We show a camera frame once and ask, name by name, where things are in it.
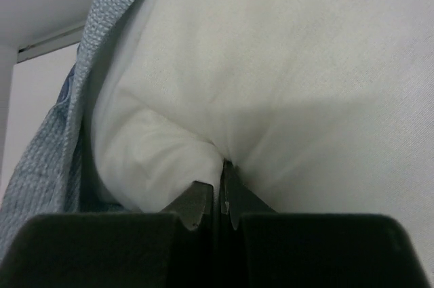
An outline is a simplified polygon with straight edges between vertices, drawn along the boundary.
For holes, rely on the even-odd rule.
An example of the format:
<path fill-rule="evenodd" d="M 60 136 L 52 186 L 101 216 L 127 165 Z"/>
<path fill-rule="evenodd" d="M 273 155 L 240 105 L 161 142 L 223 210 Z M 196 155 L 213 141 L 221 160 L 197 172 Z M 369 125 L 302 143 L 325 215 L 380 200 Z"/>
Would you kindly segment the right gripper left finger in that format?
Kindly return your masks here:
<path fill-rule="evenodd" d="M 208 287 L 213 188 L 158 213 L 40 215 L 1 263 L 2 287 Z"/>

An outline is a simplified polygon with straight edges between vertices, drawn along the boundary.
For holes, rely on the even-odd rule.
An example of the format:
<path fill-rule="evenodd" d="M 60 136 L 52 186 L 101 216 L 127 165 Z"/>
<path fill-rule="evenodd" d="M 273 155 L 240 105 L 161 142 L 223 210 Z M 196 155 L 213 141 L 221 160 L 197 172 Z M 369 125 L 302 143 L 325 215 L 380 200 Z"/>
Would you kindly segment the white pillow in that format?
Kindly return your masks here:
<path fill-rule="evenodd" d="M 135 0 L 88 96 L 104 202 L 229 160 L 282 211 L 433 213 L 433 0 Z"/>

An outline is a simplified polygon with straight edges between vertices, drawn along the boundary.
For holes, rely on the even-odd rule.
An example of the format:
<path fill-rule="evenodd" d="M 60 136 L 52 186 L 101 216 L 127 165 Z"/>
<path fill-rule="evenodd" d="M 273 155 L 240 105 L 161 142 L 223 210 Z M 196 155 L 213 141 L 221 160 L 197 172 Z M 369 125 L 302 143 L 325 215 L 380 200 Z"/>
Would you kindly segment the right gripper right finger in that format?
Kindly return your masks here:
<path fill-rule="evenodd" d="M 378 214 L 279 213 L 225 163 L 221 287 L 428 287 L 410 238 Z"/>

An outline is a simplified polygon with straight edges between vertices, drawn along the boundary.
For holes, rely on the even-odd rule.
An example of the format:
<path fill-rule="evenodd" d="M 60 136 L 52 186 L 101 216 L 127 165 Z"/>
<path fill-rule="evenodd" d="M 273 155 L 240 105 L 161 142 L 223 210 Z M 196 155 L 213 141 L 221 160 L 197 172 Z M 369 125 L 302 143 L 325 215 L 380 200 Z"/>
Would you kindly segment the blue patterned pillowcase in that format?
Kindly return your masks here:
<path fill-rule="evenodd" d="M 85 86 L 98 54 L 135 0 L 94 0 L 76 61 L 56 103 L 24 151 L 1 205 L 1 255 L 18 231 L 42 214 L 122 212 L 123 208 L 82 197 L 80 132 Z"/>

